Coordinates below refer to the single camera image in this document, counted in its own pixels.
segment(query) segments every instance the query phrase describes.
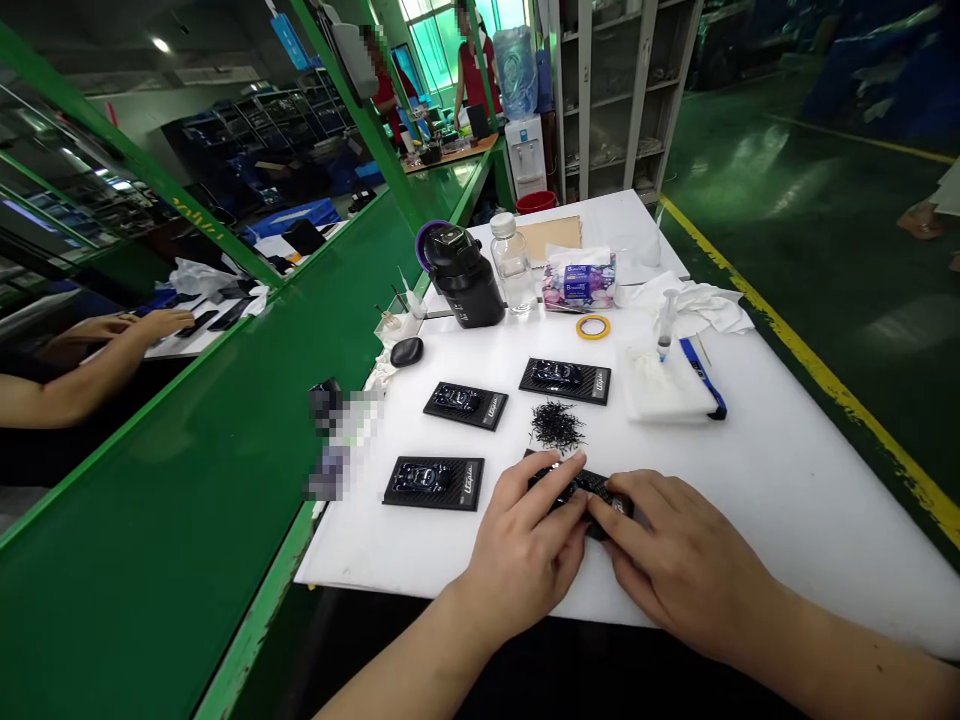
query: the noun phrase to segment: yellow floor line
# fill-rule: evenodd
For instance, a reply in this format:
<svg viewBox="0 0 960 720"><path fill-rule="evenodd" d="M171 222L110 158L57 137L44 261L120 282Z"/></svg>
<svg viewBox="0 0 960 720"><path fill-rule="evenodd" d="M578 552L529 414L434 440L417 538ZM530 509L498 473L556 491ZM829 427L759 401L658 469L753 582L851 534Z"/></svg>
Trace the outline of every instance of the yellow floor line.
<svg viewBox="0 0 960 720"><path fill-rule="evenodd" d="M880 422L864 407L863 403L854 397L847 387L840 382L840 378L833 374L823 360L821 360L810 346L807 345L793 328L784 321L782 317L774 310L770 304L756 291L756 289L747 280L737 272L737 269L720 254L713 244L704 237L703 233L697 230L696 226L690 222L686 215L663 195L660 196L660 202L667 209L673 218L680 223L684 230L692 237L700 249L721 269L730 274L733 284L742 292L747 300L759 312L766 316L771 329L777 334L777 337L783 341L790 352L794 354L797 360L806 368L816 383L823 388L833 400L843 408L847 416L854 422L867 427L877 438L880 444L886 449L897 464L896 473L904 479L910 492L920 503L934 522L943 531L943 534L949 538L950 542L960 550L960 507L950 499L950 497L940 489L917 462L910 457L906 450L894 440L893 436L880 424Z"/></svg>
<svg viewBox="0 0 960 720"><path fill-rule="evenodd" d="M784 117L783 115L773 115L772 113L765 113L767 117L773 118L774 120L779 120L780 122L790 123L792 125L798 125L807 130L816 130L817 132L826 133L827 135L833 135L835 137L843 138L844 140L853 140L854 142L862 142L867 145L874 145L876 147L882 147L886 150L893 150L895 152L906 153L907 155L913 155L914 157L923 158L924 160L933 160L934 162L944 163L945 165L953 165L956 161L956 158L952 158L949 155L940 155L939 153L927 152L926 150L918 150L917 148L908 148L905 145L897 145L896 143L888 143L883 140L873 140L872 138L860 137L859 135L850 135L848 133L842 133L837 130L830 130L829 128L820 127L819 125L812 125L811 123L805 123L801 120L794 120L793 118Z"/></svg>

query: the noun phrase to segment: person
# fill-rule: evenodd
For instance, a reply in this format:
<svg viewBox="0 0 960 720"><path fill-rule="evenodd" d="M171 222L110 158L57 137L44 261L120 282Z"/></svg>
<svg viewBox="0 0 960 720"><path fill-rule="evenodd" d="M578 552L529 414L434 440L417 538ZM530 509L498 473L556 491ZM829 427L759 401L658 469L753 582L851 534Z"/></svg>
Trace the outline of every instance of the person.
<svg viewBox="0 0 960 720"><path fill-rule="evenodd" d="M394 90L393 80L390 78L389 66L383 57L383 50L380 47L380 42L377 39L376 31L373 27L363 25L360 28L360 32L363 35L363 44L366 45L367 52L370 53L370 60L373 62L373 69L377 74L377 82L380 84L377 94L373 96L373 104L377 108L377 112L380 113L380 116L390 123L390 129L393 131L393 139L400 148L400 152L403 153L404 145L403 140L400 138L400 133L403 132L405 128L400 122L400 113L397 112L397 108L401 107L401 103ZM410 78L407 77L407 74L398 67L396 63L394 63L394 67L397 70L397 77L400 78L400 84L403 85L403 91L407 94L407 97L416 97L417 90L413 86L413 83L410 82Z"/></svg>
<svg viewBox="0 0 960 720"><path fill-rule="evenodd" d="M528 492L528 479L558 459L535 453L500 476L467 569L316 720L452 717L491 656L566 595L584 556L587 510L610 536L617 582L651 620L807 715L960 716L960 670L777 582L687 483L652 470L611 476L608 487L628 495L643 522L583 490L550 512L586 462L578 451Z"/></svg>
<svg viewBox="0 0 960 720"><path fill-rule="evenodd" d="M917 240L935 240L944 233L937 215L960 215L960 161L954 161L940 178L937 191L907 211L897 220L897 226ZM950 269L960 272L960 254L954 254Z"/></svg>
<svg viewBox="0 0 960 720"><path fill-rule="evenodd" d="M137 409L129 383L150 346L193 327L187 310L94 317L36 355L0 357L0 485L53 487ZM91 346L106 342L85 364Z"/></svg>
<svg viewBox="0 0 960 720"><path fill-rule="evenodd" d="M477 61L477 49L473 42L473 30L470 26L470 14L465 0L456 2L457 27L466 41L460 44L457 51L457 99L453 108L453 125L460 129L460 109L463 107L463 93L466 90L467 105L483 105L487 107L487 95L483 89L483 76ZM496 112L503 112L500 104L500 70L497 68L493 54L493 41L487 36L487 28L477 11L477 21L480 24L480 44L483 47L483 56L487 63L487 82L490 83L490 94L493 95L493 107Z"/></svg>

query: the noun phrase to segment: bottle cap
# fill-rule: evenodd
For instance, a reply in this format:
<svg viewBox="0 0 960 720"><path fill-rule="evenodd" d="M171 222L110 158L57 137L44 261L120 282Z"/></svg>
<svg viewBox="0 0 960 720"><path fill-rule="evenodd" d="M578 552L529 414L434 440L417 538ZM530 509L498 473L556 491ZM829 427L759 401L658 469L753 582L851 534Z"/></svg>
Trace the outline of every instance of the bottle cap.
<svg viewBox="0 0 960 720"><path fill-rule="evenodd" d="M517 221L511 213L497 213L490 219L490 231L494 237L510 237L517 231Z"/></svg>

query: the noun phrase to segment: black carbon fiber card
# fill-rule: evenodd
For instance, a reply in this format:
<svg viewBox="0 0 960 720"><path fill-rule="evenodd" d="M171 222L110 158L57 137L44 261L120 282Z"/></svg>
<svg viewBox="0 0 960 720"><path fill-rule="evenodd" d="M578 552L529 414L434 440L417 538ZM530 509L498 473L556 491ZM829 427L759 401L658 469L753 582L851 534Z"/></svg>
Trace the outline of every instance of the black carbon fiber card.
<svg viewBox="0 0 960 720"><path fill-rule="evenodd" d="M530 358L520 379L520 389L606 405L610 375L610 368Z"/></svg>
<svg viewBox="0 0 960 720"><path fill-rule="evenodd" d="M384 505L477 511L483 458L397 458Z"/></svg>
<svg viewBox="0 0 960 720"><path fill-rule="evenodd" d="M440 382L423 411L427 415L493 431L500 423L507 397L505 393Z"/></svg>
<svg viewBox="0 0 960 720"><path fill-rule="evenodd" d="M527 450L524 452L523 456L526 457L527 455L532 454L533 450ZM557 467L557 465L546 467L530 478L527 483L527 490L532 488L537 484L537 482L546 477L547 473L553 470L554 467ZM567 485L566 489L560 493L560 496L550 508L550 512L553 512L557 508L565 505L567 500L570 499L570 496L573 495L577 488L583 488L584 490L592 492L607 505L611 506L614 510L623 513L627 517L633 517L633 500L628 498L626 495L610 492L607 490L606 483L607 478L605 478L603 475L598 475L597 473L590 472L589 470L581 470L573 478L571 483ZM594 540L607 539L607 531L600 526L600 523L593 519L593 516L591 516L590 513L584 513L584 518L586 518L588 523L587 535L592 537Z"/></svg>

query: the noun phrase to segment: syringe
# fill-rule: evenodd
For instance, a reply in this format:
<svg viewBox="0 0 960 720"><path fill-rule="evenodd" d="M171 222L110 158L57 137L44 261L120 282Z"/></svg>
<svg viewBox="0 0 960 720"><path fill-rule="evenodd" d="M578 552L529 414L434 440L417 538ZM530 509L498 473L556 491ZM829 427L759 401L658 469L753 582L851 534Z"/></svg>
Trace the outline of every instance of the syringe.
<svg viewBox="0 0 960 720"><path fill-rule="evenodd" d="M663 291L663 307L660 309L660 317L657 321L657 353L660 355L660 362L667 358L670 352L670 344L673 342L673 321L677 319L677 296L679 290Z"/></svg>

